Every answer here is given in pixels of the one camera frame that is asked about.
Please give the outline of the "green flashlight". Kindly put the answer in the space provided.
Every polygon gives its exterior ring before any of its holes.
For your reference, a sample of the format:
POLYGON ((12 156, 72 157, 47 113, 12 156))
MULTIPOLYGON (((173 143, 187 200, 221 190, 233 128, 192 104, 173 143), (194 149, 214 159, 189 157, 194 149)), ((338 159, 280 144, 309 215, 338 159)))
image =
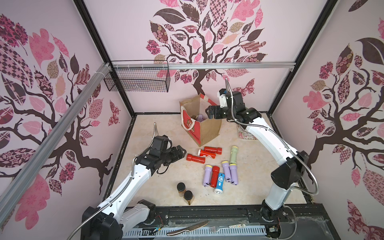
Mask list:
POLYGON ((231 147, 231 157, 230 157, 230 163, 236 164, 237 163, 237 155, 239 152, 239 148, 237 146, 231 147))

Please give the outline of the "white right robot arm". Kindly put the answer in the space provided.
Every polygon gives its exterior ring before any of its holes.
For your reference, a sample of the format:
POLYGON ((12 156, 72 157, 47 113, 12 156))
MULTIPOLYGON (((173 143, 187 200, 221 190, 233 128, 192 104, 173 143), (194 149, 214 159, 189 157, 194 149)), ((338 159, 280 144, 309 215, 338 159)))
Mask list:
POLYGON ((305 151, 299 152, 290 146, 267 124, 261 113, 254 108, 247 108, 240 92, 221 89, 218 96, 220 105, 206 109, 209 119, 226 119, 241 126, 264 145, 278 164, 278 168, 271 173, 273 185, 262 202, 261 216, 264 221, 277 219, 294 189, 312 196, 319 194, 319 183, 308 165, 309 155, 305 151), (304 173, 308 173, 314 181, 313 192, 296 186, 304 173))

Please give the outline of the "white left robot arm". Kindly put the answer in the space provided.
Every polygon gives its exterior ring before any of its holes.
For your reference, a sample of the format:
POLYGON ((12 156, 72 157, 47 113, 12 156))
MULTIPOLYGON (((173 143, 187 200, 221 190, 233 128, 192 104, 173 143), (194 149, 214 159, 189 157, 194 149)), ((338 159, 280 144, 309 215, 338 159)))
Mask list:
POLYGON ((161 166, 183 159, 187 151, 180 145, 174 147, 166 136, 155 136, 151 144, 133 159, 130 174, 96 208, 87 208, 82 223, 68 236, 72 239, 80 232, 82 240, 120 240, 124 232, 147 220, 154 205, 141 201, 127 210, 127 206, 142 185, 158 172, 161 166))

